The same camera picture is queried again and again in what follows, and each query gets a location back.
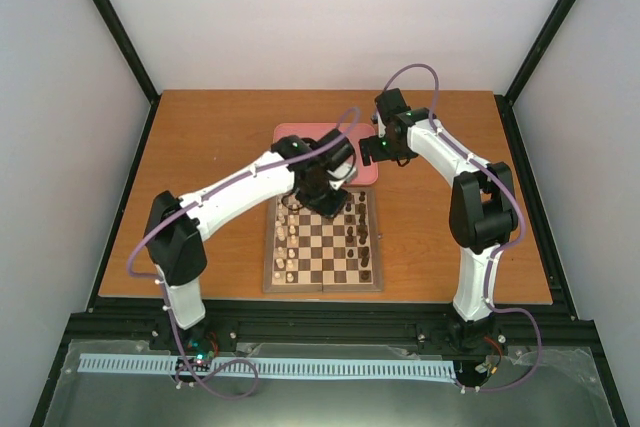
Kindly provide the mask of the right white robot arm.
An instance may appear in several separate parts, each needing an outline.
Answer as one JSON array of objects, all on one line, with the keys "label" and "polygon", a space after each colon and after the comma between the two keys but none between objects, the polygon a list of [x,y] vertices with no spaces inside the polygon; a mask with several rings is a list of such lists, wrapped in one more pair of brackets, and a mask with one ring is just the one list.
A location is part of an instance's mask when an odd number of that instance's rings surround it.
[{"label": "right white robot arm", "polygon": [[470,351],[494,330],[495,269],[519,224],[511,170],[469,151],[426,108],[378,107],[372,122],[378,133],[359,142],[364,164],[406,166],[422,157],[451,187],[449,229],[460,247],[460,269],[448,342]]}]

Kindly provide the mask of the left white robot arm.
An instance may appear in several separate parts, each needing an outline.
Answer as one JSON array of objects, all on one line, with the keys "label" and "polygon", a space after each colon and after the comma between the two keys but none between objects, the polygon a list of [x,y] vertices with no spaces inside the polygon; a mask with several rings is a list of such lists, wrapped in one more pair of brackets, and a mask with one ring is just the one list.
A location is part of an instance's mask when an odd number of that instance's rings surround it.
[{"label": "left white robot arm", "polygon": [[156,196],[143,246],[163,288],[165,309],[175,322],[172,335],[186,349],[208,337],[199,278],[207,266],[204,243],[224,225],[256,205],[284,194],[326,218],[346,203],[343,184],[357,173],[356,152],[337,129],[318,141],[281,138],[253,163],[199,191]]}]

